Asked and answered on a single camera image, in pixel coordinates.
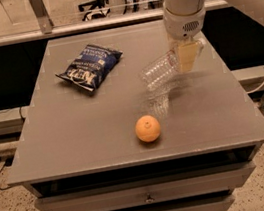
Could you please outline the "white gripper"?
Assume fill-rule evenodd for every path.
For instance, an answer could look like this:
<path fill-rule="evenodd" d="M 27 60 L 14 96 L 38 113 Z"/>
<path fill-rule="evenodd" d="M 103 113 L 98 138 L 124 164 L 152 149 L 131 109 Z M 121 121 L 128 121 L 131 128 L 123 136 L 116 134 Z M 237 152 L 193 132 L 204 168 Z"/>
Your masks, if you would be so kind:
<path fill-rule="evenodd" d="M 193 15 L 180 16 L 168 11 L 163 11 L 163 19 L 166 31 L 175 40 L 184 40 L 194 37 L 203 28 L 205 19 L 205 8 L 200 9 Z M 182 73 L 191 71 L 198 54 L 199 45 L 197 42 L 184 43 L 177 47 L 178 70 Z"/>

